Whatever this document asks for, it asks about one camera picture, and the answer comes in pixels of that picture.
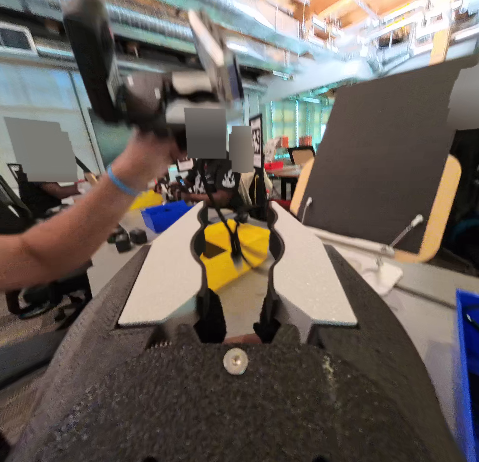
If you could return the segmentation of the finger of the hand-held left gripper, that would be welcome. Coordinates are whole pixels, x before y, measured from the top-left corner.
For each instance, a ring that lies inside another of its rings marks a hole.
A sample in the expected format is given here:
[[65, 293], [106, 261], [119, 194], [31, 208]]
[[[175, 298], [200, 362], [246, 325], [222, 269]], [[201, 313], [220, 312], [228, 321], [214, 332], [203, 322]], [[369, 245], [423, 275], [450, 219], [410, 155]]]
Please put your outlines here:
[[179, 95], [196, 93], [216, 95], [206, 72], [172, 72], [170, 89]]
[[185, 124], [185, 108], [193, 109], [225, 109], [219, 102], [193, 102], [185, 98], [175, 99], [166, 105], [165, 119], [168, 124]]

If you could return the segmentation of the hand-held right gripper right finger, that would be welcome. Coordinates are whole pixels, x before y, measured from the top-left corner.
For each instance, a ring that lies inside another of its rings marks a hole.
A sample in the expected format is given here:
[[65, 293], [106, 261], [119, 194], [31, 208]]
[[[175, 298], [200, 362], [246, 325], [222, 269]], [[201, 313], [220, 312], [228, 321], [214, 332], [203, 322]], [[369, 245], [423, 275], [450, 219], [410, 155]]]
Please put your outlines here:
[[267, 212], [269, 252], [267, 292], [253, 325], [264, 344], [293, 325], [301, 343], [316, 326], [352, 328], [357, 317], [321, 240], [277, 202]]

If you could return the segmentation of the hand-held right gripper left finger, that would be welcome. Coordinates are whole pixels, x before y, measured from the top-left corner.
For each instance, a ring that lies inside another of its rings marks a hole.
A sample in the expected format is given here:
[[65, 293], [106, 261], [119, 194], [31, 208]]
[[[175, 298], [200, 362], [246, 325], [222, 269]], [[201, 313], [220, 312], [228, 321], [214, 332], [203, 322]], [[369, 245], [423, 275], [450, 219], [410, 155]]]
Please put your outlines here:
[[224, 342], [222, 304], [200, 260], [207, 224], [208, 206], [197, 204], [153, 241], [119, 316], [120, 328], [150, 327], [172, 340], [186, 324], [203, 343]]

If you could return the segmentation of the blue plastic bin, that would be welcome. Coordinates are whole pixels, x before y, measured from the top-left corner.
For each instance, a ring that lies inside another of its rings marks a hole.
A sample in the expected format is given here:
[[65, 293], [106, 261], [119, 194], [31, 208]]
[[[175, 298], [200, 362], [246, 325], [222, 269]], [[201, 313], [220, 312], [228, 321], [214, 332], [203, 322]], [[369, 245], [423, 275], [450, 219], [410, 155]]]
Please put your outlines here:
[[141, 215], [146, 227], [156, 234], [159, 234], [167, 230], [191, 208], [192, 206], [180, 200], [145, 208], [141, 211]]
[[456, 438], [469, 462], [479, 460], [479, 296], [456, 290], [457, 341], [454, 395]]

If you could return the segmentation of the person's left forearm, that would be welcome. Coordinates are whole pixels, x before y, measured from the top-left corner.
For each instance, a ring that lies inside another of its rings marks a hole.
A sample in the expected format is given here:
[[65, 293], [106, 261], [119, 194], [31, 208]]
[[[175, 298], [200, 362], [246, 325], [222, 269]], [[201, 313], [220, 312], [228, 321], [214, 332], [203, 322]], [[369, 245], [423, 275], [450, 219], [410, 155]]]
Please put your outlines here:
[[29, 230], [1, 235], [0, 289], [13, 291], [57, 280], [86, 263], [134, 201], [105, 175], [70, 208]]

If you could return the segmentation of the person's left hand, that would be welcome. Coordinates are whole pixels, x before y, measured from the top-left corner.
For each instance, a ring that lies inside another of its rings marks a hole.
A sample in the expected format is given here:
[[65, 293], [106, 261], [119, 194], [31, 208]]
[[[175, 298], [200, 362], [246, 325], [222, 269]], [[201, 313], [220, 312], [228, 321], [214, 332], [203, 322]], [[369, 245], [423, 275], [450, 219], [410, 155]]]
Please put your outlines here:
[[152, 132], [135, 129], [111, 167], [126, 185], [142, 192], [150, 182], [164, 177], [177, 160], [186, 157], [186, 148], [179, 146], [174, 138], [159, 138]]

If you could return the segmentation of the black bin divider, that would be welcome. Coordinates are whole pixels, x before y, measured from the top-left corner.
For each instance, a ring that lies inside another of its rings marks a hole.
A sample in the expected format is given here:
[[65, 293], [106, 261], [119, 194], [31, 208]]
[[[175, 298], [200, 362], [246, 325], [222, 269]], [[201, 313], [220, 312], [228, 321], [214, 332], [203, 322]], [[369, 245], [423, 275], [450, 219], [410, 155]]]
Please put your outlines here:
[[204, 259], [211, 260], [218, 257], [219, 255], [224, 255], [224, 254], [229, 255], [224, 248], [214, 243], [211, 243], [209, 241], [205, 241], [205, 248], [203, 251]]

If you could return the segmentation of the black and white sign stand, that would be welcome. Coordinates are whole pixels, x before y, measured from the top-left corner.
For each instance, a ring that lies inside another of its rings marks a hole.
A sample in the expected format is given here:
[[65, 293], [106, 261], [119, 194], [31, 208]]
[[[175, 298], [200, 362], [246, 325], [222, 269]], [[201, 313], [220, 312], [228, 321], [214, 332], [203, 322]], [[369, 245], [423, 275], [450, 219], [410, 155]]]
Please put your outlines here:
[[255, 219], [266, 221], [268, 198], [264, 176], [262, 114], [250, 117], [249, 126], [252, 130], [253, 146], [253, 179], [249, 186], [253, 209], [250, 211], [250, 215]]

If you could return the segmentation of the blue wristband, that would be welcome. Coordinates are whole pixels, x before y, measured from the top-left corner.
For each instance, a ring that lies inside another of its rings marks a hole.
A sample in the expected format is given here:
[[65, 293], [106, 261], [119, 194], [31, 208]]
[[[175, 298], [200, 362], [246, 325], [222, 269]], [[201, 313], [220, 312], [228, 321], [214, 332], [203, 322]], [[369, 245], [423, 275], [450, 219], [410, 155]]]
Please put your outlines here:
[[107, 173], [107, 176], [108, 176], [109, 180], [111, 181], [111, 183], [118, 190], [120, 190], [122, 193], [124, 193], [128, 196], [131, 196], [131, 197], [137, 197], [141, 193], [140, 191], [137, 191], [137, 190], [129, 187], [121, 179], [119, 179], [117, 176], [115, 176], [115, 174], [113, 173], [111, 165], [107, 166], [106, 173]]

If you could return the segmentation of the beige hanging jacket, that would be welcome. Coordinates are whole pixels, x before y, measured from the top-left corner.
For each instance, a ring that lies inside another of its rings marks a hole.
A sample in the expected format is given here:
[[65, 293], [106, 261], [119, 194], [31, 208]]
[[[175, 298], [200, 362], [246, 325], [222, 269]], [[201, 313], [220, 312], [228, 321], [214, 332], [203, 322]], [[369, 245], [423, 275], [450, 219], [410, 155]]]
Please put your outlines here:
[[[255, 171], [240, 173], [240, 183], [238, 192], [242, 197], [245, 205], [247, 206], [261, 206], [259, 197], [261, 191], [259, 188], [259, 175]], [[273, 184], [268, 177], [266, 170], [263, 170], [263, 182], [264, 182], [264, 202], [263, 206], [267, 206], [269, 196], [271, 195]]]

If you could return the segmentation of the tan-backed chair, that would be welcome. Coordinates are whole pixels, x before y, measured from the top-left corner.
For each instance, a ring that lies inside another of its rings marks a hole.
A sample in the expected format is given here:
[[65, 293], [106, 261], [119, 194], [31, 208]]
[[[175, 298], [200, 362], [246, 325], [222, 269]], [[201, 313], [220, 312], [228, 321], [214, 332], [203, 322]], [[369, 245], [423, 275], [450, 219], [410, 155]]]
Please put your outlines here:
[[305, 165], [311, 159], [315, 158], [315, 150], [312, 146], [299, 146], [288, 148], [289, 157], [292, 165]]

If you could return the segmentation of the wooden-framed black book stand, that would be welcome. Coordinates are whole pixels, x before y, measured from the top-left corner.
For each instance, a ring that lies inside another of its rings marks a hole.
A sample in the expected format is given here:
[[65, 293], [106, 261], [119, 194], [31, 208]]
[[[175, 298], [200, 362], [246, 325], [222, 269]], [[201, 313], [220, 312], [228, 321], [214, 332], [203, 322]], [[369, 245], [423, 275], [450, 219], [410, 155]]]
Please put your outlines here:
[[341, 87], [291, 211], [385, 296], [393, 260], [438, 252], [461, 178], [453, 140], [477, 128], [478, 54]]

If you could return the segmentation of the silver ceiling duct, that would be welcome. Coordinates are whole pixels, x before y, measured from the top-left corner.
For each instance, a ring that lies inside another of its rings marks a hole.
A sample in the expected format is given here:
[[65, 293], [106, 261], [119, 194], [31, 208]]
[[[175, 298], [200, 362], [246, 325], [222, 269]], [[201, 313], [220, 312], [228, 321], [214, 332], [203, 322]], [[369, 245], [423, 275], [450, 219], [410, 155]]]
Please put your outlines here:
[[[195, 53], [193, 33], [186, 21], [175, 22], [171, 18], [163, 18], [157, 8], [141, 10], [139, 3], [132, 0], [103, 1], [115, 35]], [[70, 0], [1, 0], [1, 8], [61, 21], [62, 10], [69, 3]], [[310, 46], [305, 50], [291, 49], [283, 43], [259, 41], [231, 30], [224, 30], [223, 35], [225, 44], [243, 66], [268, 70], [275, 68], [287, 72], [313, 61], [338, 59], [318, 46]]]

